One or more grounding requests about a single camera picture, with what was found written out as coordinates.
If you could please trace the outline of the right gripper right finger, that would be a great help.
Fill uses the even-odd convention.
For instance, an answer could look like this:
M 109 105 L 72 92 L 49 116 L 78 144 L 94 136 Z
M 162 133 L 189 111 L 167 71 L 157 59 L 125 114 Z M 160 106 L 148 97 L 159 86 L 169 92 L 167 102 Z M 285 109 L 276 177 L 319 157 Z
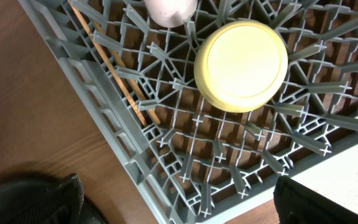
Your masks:
M 280 224 L 358 223 L 358 214 L 287 176 L 278 178 L 273 201 Z

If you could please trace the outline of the yellow bowl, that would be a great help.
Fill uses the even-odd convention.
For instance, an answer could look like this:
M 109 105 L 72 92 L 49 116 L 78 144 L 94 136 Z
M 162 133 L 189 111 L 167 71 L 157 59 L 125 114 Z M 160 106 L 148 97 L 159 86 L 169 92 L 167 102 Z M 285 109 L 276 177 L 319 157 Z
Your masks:
M 276 94 L 287 68 L 285 43 L 272 28 L 257 21 L 236 21 L 220 27 L 201 44 L 194 78 L 211 105 L 245 113 Z

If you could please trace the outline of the wooden chopstick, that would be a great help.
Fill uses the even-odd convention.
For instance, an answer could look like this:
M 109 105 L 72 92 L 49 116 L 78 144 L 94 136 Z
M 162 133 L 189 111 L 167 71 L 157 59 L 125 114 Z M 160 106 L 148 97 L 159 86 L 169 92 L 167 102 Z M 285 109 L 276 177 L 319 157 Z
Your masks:
M 73 12 L 75 13 L 75 16 L 77 17 L 77 19 L 79 20 L 80 24 L 84 28 L 85 32 L 88 34 L 91 42 L 93 43 L 94 47 L 96 48 L 97 52 L 99 53 L 101 59 L 106 64 L 106 66 L 107 66 L 108 70 L 110 71 L 112 77 L 115 79 L 115 81 L 118 84 L 119 88 L 121 89 L 121 91 L 123 92 L 124 96 L 128 100 L 128 102 L 131 105 L 132 109 L 134 110 L 135 114 L 139 118 L 141 124 L 143 126 L 146 126 L 147 122 L 146 122 L 145 117 L 143 116 L 143 114 L 139 111 L 139 109 L 135 105 L 135 101 L 134 101 L 133 97 L 131 96 L 131 94 L 129 93 L 129 91 L 127 90 L 124 82 L 121 80 L 120 77 L 117 76 L 117 73 L 116 73 L 112 63 L 110 62 L 109 57 L 106 55 L 106 53 L 103 50 L 102 46 L 99 43 L 97 43 L 93 39 L 93 37 L 91 36 L 91 29 L 90 29 L 88 23 L 86 22 L 85 18 L 82 16 L 81 12 L 74 7 L 73 1 L 69 1 L 69 4 L 70 4 L 71 8 L 73 9 Z
M 97 31 L 101 32 L 102 28 L 97 22 L 94 22 L 94 21 L 93 21 L 93 25 L 94 25 L 94 32 L 92 34 L 92 37 L 96 41 L 96 38 L 101 36 L 100 34 L 97 34 L 96 32 Z M 127 82 L 129 83 L 129 85 L 131 86 L 132 90 L 135 93 L 134 96 L 138 97 L 139 103 L 141 101 L 145 101 L 146 97 L 143 94 L 142 90 L 140 89 L 140 87 L 139 87 L 139 85 L 137 83 L 137 78 L 139 78 L 139 76 L 136 75 L 135 73 L 131 73 L 130 70 L 125 67 L 124 62 L 121 60 L 121 58 L 120 58 L 120 56 L 119 56 L 119 54 L 117 52 L 115 52 L 114 50 L 111 50 L 111 49 L 108 49 L 108 51 L 110 52 L 110 54 L 113 56 L 113 59 L 117 63 L 117 67 L 114 68 L 116 73 L 117 73 L 117 76 L 120 77 L 121 80 L 122 80 L 122 78 L 127 80 Z

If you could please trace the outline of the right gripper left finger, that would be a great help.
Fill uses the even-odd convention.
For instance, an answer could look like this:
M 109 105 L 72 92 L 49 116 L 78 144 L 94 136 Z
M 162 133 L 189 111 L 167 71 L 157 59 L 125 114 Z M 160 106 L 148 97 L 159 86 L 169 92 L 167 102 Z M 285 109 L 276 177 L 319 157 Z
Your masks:
M 0 182 L 0 224 L 107 224 L 86 198 L 78 174 L 22 176 Z

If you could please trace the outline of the pink cup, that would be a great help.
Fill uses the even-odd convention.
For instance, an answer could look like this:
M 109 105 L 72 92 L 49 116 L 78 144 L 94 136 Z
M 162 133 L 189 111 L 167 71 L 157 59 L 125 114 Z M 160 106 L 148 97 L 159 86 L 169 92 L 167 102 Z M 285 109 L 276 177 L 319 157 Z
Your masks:
M 198 0 L 144 0 L 151 19 L 162 27 L 182 26 L 191 17 Z

